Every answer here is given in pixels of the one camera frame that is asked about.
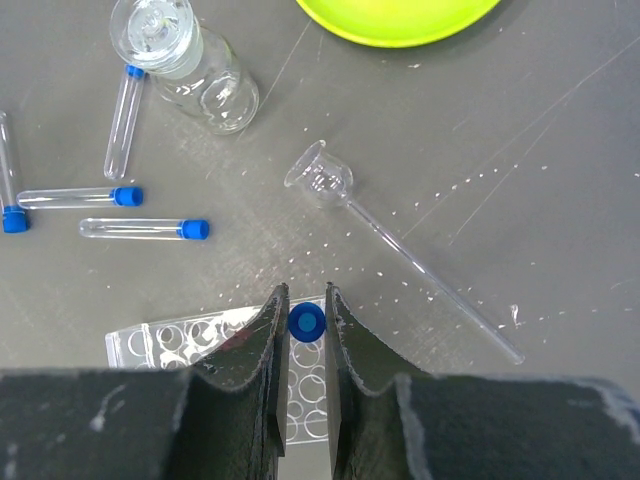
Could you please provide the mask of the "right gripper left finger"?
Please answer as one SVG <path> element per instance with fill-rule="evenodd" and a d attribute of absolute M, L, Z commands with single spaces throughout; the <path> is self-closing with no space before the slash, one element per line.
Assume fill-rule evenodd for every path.
<path fill-rule="evenodd" d="M 285 450 L 290 298 L 167 370 L 1 373 L 5 479 L 273 479 Z"/>

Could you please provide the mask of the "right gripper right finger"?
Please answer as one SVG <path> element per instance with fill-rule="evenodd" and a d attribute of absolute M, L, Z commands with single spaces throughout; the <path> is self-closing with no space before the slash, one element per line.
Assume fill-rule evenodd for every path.
<path fill-rule="evenodd" d="M 635 479 L 639 407 L 610 382 L 430 374 L 326 289 L 336 479 Z"/>

